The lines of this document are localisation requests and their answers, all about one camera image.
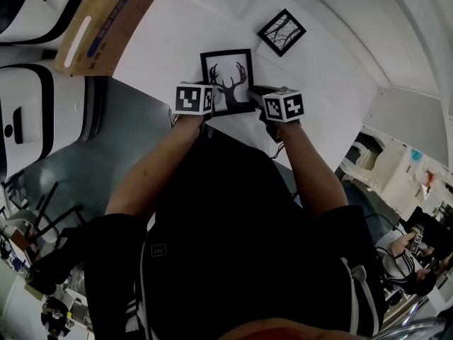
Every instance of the desk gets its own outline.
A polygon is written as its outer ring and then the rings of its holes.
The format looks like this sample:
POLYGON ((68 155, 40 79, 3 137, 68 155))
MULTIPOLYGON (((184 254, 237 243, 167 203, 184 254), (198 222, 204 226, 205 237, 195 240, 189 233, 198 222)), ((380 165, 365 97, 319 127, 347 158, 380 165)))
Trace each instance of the desk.
MULTIPOLYGON (((200 53, 244 48, 253 52, 255 84, 288 86, 302 92, 302 127, 335 170, 360 131, 378 86, 295 0, 255 0, 240 21, 197 0, 155 0, 113 77, 172 106, 177 83, 202 79, 200 53), (285 8, 307 33, 279 58, 256 33, 285 8)), ((259 112, 223 116, 208 124, 273 156, 277 145, 258 116, 259 112)), ((290 167, 284 150, 276 161, 290 167)))

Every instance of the gray floor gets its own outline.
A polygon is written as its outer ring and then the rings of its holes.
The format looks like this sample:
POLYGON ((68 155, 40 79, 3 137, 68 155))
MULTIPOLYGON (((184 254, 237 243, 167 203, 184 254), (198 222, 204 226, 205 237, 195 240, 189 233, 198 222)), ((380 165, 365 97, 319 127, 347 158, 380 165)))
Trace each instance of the gray floor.
MULTIPOLYGON (((34 163, 25 170, 30 207, 55 181, 59 187, 46 214, 51 220, 73 204, 84 207, 91 220, 104 213, 110 194, 127 170, 170 130, 168 106, 114 79, 110 80, 103 122, 90 142, 76 143, 34 163)), ((296 191, 292 172, 277 165, 290 191, 296 191)), ((57 228, 77 225, 75 215, 57 228)))

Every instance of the deer silhouette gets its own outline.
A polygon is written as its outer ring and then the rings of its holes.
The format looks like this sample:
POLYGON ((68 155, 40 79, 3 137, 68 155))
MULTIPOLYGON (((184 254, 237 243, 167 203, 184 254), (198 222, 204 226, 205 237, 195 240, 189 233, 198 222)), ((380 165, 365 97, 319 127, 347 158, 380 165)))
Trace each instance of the deer silhouette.
POLYGON ((224 80, 222 80, 222 84, 217 83, 217 77, 219 76, 219 74, 215 72, 217 64, 210 69, 211 84, 213 84, 214 86, 218 86, 219 92, 225 95, 226 108, 229 110, 231 110, 232 108, 240 108, 246 105, 246 103, 238 102, 234 97, 234 89, 236 89, 237 86, 240 86, 241 84, 245 83, 247 80, 246 69, 242 67, 242 65, 238 62, 236 62, 236 67, 239 70, 240 80, 238 83, 234 83, 233 77, 230 77, 231 87, 226 87, 224 80))

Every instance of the framed picture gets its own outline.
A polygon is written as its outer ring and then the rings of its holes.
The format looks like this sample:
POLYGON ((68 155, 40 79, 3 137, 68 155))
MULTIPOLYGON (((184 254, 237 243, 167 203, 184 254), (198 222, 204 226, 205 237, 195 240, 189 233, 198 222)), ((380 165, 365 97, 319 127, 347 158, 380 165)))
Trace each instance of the framed picture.
POLYGON ((305 33, 304 27, 285 9, 266 24, 258 36, 282 57, 305 33))
POLYGON ((247 97, 253 85, 250 49, 202 53, 200 57, 204 83, 215 90, 213 116, 253 112, 255 104, 247 97))

